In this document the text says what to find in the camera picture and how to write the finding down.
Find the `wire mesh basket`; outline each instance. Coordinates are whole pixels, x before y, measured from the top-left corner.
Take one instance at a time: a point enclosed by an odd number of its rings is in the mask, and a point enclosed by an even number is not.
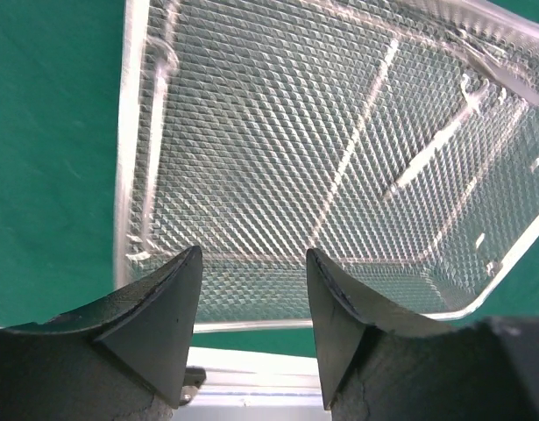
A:
[[[125,15],[118,287],[198,244],[199,329],[302,325],[316,246],[460,318],[539,235],[539,25],[464,0]]]

